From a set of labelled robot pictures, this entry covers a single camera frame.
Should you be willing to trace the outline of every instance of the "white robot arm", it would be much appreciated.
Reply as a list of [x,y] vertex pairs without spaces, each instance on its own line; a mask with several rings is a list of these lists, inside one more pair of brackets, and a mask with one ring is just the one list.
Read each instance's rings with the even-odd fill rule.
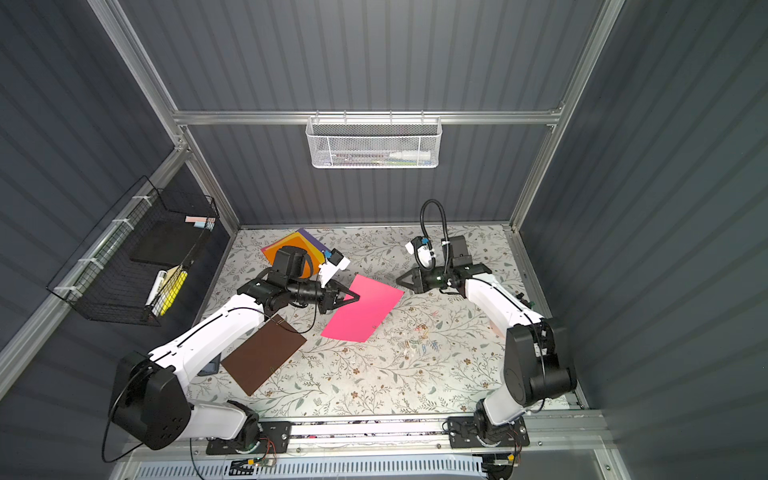
[[[442,216],[442,266],[423,261],[434,257],[423,220],[429,204],[435,204]],[[488,316],[494,332],[504,339],[502,386],[481,400],[475,412],[478,437],[494,443],[505,438],[507,425],[528,407],[576,388],[568,331],[559,319],[545,319],[531,310],[522,295],[507,291],[487,266],[473,263],[465,238],[449,237],[445,214],[437,200],[424,203],[421,218],[422,235],[408,244],[417,266],[401,275],[397,283],[415,293],[438,289],[441,293],[462,295]],[[421,246],[430,251],[422,251]]]
[[155,450],[175,440],[200,437],[232,440],[235,450],[248,450],[260,435],[258,415],[236,402],[188,399],[187,387],[212,358],[289,303],[314,304],[325,313],[359,300],[330,278],[349,265],[337,250],[334,255],[334,268],[326,270],[321,286],[320,281],[300,278],[306,251],[283,247],[271,268],[239,288],[212,315],[148,356],[136,352],[125,356],[115,376],[111,420]]

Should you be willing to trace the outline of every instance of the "black motor joint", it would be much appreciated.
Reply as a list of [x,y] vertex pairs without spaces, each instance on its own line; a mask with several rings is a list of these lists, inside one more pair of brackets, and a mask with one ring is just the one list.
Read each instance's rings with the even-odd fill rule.
[[[292,246],[281,247],[275,254],[273,265],[241,286],[237,292],[256,299],[257,303],[264,306],[267,314],[290,304],[299,307],[316,305],[317,310],[323,314],[360,299],[359,295],[335,280],[330,280],[323,288],[317,280],[302,278],[305,265],[309,265],[311,277],[315,267],[306,250]],[[351,298],[340,300],[342,294]]]

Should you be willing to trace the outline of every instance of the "table surface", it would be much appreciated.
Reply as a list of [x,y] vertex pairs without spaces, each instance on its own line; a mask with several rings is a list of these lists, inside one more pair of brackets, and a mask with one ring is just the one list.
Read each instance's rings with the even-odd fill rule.
[[[437,229],[430,233],[437,237]],[[391,286],[409,270],[413,259],[402,246],[418,227],[307,229],[328,248],[350,259],[334,278],[349,285],[356,274]],[[206,314],[223,305],[237,287],[269,266],[265,247],[293,230],[241,230],[214,287]],[[464,235],[475,262],[493,270],[512,292],[524,292],[502,227],[455,226]],[[442,263],[440,253],[438,262]],[[280,311],[299,331],[313,320],[314,309]],[[304,336],[307,342],[252,396],[221,369],[197,377],[189,387],[193,399],[242,402],[265,418],[325,415],[389,415],[472,412],[478,400],[500,385],[504,348],[488,318],[460,296],[436,290],[420,295],[406,291],[395,309],[365,343],[320,336],[333,312],[318,315]],[[224,350],[226,356],[247,336]],[[567,409],[564,397],[548,400],[545,409]]]

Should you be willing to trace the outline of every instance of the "mounting plate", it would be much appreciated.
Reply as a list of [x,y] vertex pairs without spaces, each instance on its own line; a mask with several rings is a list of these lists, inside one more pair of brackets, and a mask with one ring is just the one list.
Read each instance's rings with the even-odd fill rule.
[[525,420],[523,420],[522,417],[509,425],[509,433],[512,435],[512,439],[507,437],[506,439],[501,440],[497,445],[484,445],[480,442],[476,433],[477,428],[475,427],[474,419],[472,417],[448,417],[447,422],[448,431],[455,432],[455,435],[449,436],[452,449],[476,449],[495,446],[509,447],[510,450],[514,450],[515,445],[522,448],[531,444],[531,440],[528,438],[528,429],[525,428]]
[[[288,441],[290,440],[291,422],[259,422],[261,436],[267,437],[275,444],[275,453],[285,453],[288,451]],[[259,442],[254,455],[263,455],[266,452],[267,442]],[[213,439],[208,442],[205,449],[206,455],[237,455],[236,448],[240,447],[234,440]]]

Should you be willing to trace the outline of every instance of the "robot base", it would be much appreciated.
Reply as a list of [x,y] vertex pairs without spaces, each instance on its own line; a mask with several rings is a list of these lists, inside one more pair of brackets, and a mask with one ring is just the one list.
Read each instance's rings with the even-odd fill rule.
[[[272,440],[275,445],[275,453],[288,451],[291,422],[259,422],[259,426],[261,427],[260,437]],[[261,456],[266,452],[266,446],[267,442],[262,440],[251,453]],[[205,453],[206,455],[237,455],[237,450],[242,450],[242,448],[242,442],[237,439],[213,439],[208,442]]]
[[478,428],[472,417],[448,417],[448,431],[451,432],[452,449],[476,449],[482,447],[498,446],[509,447],[511,451],[515,448],[521,449],[531,444],[528,438],[528,430],[525,428],[525,421],[522,417],[507,425],[495,427],[494,437],[498,436],[496,442],[481,442],[478,437]]

